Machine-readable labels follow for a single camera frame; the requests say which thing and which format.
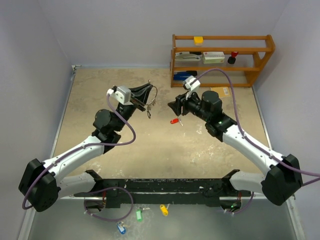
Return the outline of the large silver keyring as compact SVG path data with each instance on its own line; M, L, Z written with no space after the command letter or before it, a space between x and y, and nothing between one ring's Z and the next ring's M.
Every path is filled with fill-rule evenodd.
M150 91L149 104L152 105L158 96L158 88L154 85Z

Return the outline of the bunch of silver keys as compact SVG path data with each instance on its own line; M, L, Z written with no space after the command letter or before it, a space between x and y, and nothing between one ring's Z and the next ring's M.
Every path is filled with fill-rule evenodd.
M147 111L151 111L151 109L156 105L156 98L152 99L149 103L145 105Z

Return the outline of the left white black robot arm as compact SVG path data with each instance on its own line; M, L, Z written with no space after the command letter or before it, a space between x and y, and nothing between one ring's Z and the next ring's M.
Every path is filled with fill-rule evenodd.
M74 194L101 194L103 184L91 173L86 171L75 179L68 174L114 147L132 144L137 134L128 120L136 110L146 111L153 89L151 83L134 88L113 86L109 89L106 93L109 108L96 112L91 135L60 155L44 161L35 158L26 165L18 186L24 196L22 208L43 212L58 199L69 195L68 190Z

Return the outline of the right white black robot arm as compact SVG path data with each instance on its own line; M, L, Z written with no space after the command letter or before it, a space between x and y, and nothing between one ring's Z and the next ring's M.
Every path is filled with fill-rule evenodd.
M237 171L222 183L222 190L228 196L238 191L263 194L271 203L281 206L303 185L299 160L292 154L284 156L244 132L239 123L223 112L218 93L205 91L178 95L168 107L177 116L189 113L205 122L207 132L249 159L261 171L246 173Z

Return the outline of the red tag key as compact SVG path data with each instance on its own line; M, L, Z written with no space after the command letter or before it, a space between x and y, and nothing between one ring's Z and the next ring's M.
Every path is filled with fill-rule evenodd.
M172 119L172 120L170 121L170 123L171 123L172 125L179 123L181 126L183 126L183 123L182 123L182 121L181 121L180 118L174 118L174 119Z

